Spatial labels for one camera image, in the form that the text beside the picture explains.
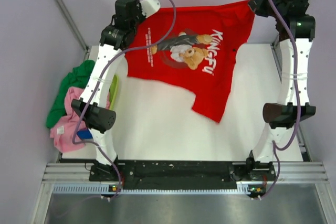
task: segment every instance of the teddy bear graphic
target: teddy bear graphic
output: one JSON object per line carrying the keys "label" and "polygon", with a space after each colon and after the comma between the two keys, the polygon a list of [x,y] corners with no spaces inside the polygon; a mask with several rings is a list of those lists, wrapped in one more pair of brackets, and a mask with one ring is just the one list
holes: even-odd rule
{"label": "teddy bear graphic", "polygon": [[171,58],[195,70],[198,65],[208,56],[208,50],[204,45],[209,45],[212,37],[208,34],[188,35],[186,32],[180,32],[178,37],[166,39],[161,43],[151,47],[152,54],[159,51],[170,51]]}

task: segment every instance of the pink cloth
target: pink cloth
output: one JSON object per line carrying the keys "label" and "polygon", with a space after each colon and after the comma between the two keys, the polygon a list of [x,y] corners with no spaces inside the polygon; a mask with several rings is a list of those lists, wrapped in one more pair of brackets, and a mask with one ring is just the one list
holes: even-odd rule
{"label": "pink cloth", "polygon": [[[79,120],[79,116],[73,111],[71,107],[71,102],[73,99],[79,99],[80,95],[83,93],[84,89],[70,87],[68,89],[67,95],[64,99],[64,106],[67,112],[67,115],[62,116],[57,124],[50,129],[50,137],[54,138],[54,146],[62,153],[71,152],[78,149],[81,149],[85,146],[85,144],[76,144],[72,143],[72,136],[74,135],[74,131],[76,125]],[[107,97],[107,105],[106,108],[110,107],[109,95]],[[85,122],[81,122],[78,130],[86,129]],[[76,133],[76,142],[80,142],[80,138]]]}

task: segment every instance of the purple cable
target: purple cable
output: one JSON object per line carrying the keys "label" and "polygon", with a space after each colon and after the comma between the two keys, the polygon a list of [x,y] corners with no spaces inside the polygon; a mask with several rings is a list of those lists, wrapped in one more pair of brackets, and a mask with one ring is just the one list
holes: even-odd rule
{"label": "purple cable", "polygon": [[[99,76],[99,79],[102,79],[102,77],[104,76],[104,73],[106,72],[106,70],[108,69],[108,67],[109,67],[109,66],[110,66],[110,65],[111,65],[117,58],[119,58],[119,57],[122,56],[123,54],[126,54],[127,52],[131,52],[131,51],[141,50],[141,49],[147,49],[147,48],[150,48],[150,47],[152,47],[152,46],[155,46],[155,45],[157,45],[158,43],[162,42],[162,41],[163,41],[163,40],[170,34],[170,32],[173,30],[174,25],[175,25],[175,22],[176,22],[176,7],[175,7],[175,4],[174,4],[173,0],[169,0],[169,1],[170,1],[170,3],[172,4],[173,9],[174,9],[174,17],[173,17],[172,25],[170,26],[168,32],[167,32],[161,39],[159,39],[157,42],[155,42],[155,43],[153,43],[153,44],[150,44],[150,45],[148,45],[148,46],[142,46],[142,47],[132,47],[132,48],[128,48],[128,49],[126,49],[126,50],[124,50],[124,51],[121,51],[120,53],[116,54],[115,57],[114,57],[112,60],[110,60],[110,61],[106,64],[106,66],[103,68],[103,70],[102,70],[102,72],[101,72],[101,74],[100,74],[100,76]],[[114,170],[116,171],[116,173],[117,173],[118,181],[119,181],[119,184],[118,184],[118,190],[117,190],[117,192],[113,195],[113,197],[111,198],[111,199],[113,199],[113,198],[115,198],[115,197],[117,196],[117,194],[118,194],[118,192],[120,191],[120,188],[121,188],[121,175],[120,175],[120,172],[119,172],[117,166],[116,166],[116,165],[114,164],[114,162],[107,156],[107,154],[100,148],[99,144],[97,144],[95,141],[91,141],[91,140],[83,140],[83,141],[80,141],[80,142],[76,142],[76,141],[75,141],[75,140],[76,140],[76,134],[77,134],[78,129],[79,129],[79,125],[80,125],[81,121],[83,120],[83,117],[84,117],[84,115],[85,115],[85,113],[86,113],[86,111],[87,111],[87,109],[88,109],[88,107],[89,107],[89,105],[90,105],[90,102],[92,101],[93,97],[95,96],[94,94],[95,94],[96,91],[98,90],[99,83],[100,83],[100,81],[97,81],[97,84],[96,84],[95,88],[93,89],[92,95],[90,96],[89,100],[87,101],[87,103],[86,103],[86,105],[85,105],[85,107],[84,107],[84,109],[83,109],[83,111],[82,111],[82,113],[81,113],[81,115],[80,115],[80,117],[79,117],[79,120],[78,120],[78,122],[77,122],[75,131],[74,131],[73,136],[72,136],[72,143],[73,143],[73,144],[82,144],[82,143],[94,144],[94,145],[98,148],[98,150],[100,151],[100,153],[104,156],[104,158],[106,158],[106,159],[111,163],[113,169],[114,169]]]}
{"label": "purple cable", "polygon": [[278,172],[277,172],[277,176],[275,177],[272,185],[269,187],[267,192],[260,197],[260,199],[265,198],[272,191],[276,182],[278,181],[279,176],[280,176],[280,159],[278,157],[277,150],[284,151],[284,150],[289,148],[289,146],[294,141],[294,138],[295,138],[296,134],[298,133],[300,118],[301,118],[301,103],[300,103],[299,86],[298,86],[298,80],[296,79],[297,73],[298,73],[298,48],[296,46],[295,38],[294,38],[292,32],[290,31],[290,28],[288,27],[288,25],[286,24],[286,21],[283,19],[283,17],[281,16],[279,11],[277,10],[277,7],[275,6],[273,0],[268,0],[268,2],[270,4],[272,10],[274,11],[275,15],[277,16],[277,18],[279,19],[279,21],[283,25],[284,29],[288,33],[289,39],[290,39],[290,41],[293,45],[293,51],[294,51],[294,75],[293,75],[294,80],[293,81],[294,81],[294,87],[295,87],[295,94],[296,94],[298,112],[297,112],[297,116],[296,116],[296,122],[295,122],[295,125],[294,125],[294,130],[293,130],[292,136],[290,137],[288,143],[284,147],[280,148],[280,147],[277,146],[275,141],[272,141],[272,143],[273,143],[273,153],[274,153],[274,156],[275,156],[275,158],[277,160],[277,163],[278,163]]}

